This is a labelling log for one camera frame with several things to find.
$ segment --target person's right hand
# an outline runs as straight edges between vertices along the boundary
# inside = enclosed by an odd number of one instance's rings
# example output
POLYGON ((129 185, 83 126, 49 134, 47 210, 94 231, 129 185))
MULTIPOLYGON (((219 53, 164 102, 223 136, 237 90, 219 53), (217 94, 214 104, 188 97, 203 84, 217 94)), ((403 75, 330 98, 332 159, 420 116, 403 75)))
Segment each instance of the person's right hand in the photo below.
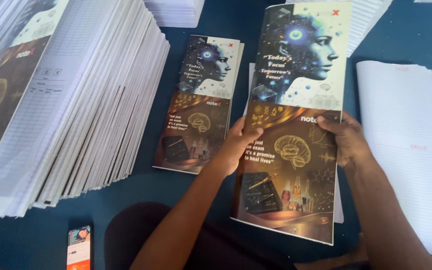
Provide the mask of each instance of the person's right hand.
POLYGON ((344 168, 349 162, 359 163, 373 159, 368 142, 363 136, 361 124, 347 111, 343 111, 341 124, 327 120, 323 116, 316 118, 318 125, 335 134, 338 146, 337 163, 344 168))

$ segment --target blue table surface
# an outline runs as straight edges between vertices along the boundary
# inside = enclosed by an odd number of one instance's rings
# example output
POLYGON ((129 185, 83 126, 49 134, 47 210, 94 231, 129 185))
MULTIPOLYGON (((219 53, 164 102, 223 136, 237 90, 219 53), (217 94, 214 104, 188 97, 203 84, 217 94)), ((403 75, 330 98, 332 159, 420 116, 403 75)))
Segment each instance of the blue table surface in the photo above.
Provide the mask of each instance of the blue table surface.
MULTIPOLYGON (((94 269, 104 269, 103 237, 111 219, 125 207, 141 201, 173 206, 194 175, 151 167, 160 132, 177 84, 184 48, 191 34, 241 40, 244 53, 234 93, 231 123, 243 113, 248 97, 248 65, 254 63, 264 9, 284 0, 206 0, 197 28, 161 30, 171 44, 165 68, 149 115, 133 174, 110 187, 90 191, 76 199, 61 200, 57 207, 31 209, 24 218, 0 218, 0 268, 64 269, 67 232, 93 224, 94 269)), ((363 60, 418 64, 432 70, 432 4, 394 0, 387 12, 347 60, 344 108, 359 119, 355 65, 363 60)), ((351 191, 339 171, 344 224, 334 226, 334 246, 262 230, 229 219, 235 176, 223 182, 208 213, 208 220, 228 224, 248 241, 262 242, 294 261, 313 261, 347 252, 357 244, 360 225, 351 191)))

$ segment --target hand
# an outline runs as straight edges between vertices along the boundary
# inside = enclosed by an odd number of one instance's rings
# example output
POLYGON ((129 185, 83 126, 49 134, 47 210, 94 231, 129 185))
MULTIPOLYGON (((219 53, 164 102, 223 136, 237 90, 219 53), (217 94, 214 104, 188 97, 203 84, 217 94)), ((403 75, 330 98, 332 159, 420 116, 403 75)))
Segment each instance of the hand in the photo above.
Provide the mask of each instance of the hand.
POLYGON ((225 170, 225 175, 231 175, 237 169, 240 158, 246 150, 248 144, 261 137, 262 128, 242 132, 246 116, 239 118, 233 127, 229 130, 223 145, 219 148, 218 153, 210 162, 221 170, 225 170))
POLYGON ((343 111, 341 124, 318 116, 318 125, 336 135, 338 146, 337 163, 344 168, 349 162, 359 163, 367 158, 373 158, 368 142, 363 136, 361 124, 347 111, 343 111))

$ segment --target person's left hand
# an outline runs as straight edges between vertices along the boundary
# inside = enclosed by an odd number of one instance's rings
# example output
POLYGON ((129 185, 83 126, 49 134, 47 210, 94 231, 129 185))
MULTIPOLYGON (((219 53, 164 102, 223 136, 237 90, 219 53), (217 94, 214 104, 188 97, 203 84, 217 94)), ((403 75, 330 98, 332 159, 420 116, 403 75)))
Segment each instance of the person's left hand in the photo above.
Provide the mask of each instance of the person's left hand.
POLYGON ((262 128, 242 132, 246 116, 239 118, 229 130, 223 145, 211 163, 221 170, 225 170, 225 175, 231 175, 237 168, 241 156, 248 144, 261 137, 262 128))

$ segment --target glowing circle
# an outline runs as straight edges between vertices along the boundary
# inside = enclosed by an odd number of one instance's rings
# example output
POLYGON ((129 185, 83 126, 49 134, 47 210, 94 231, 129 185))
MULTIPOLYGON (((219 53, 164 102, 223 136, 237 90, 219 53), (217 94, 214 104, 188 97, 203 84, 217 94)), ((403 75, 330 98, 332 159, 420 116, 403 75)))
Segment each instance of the glowing circle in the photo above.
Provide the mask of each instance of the glowing circle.
POLYGON ((303 32, 301 32, 301 30, 299 30, 299 29, 293 30, 289 34, 289 37, 292 40, 300 40, 303 37, 303 32))

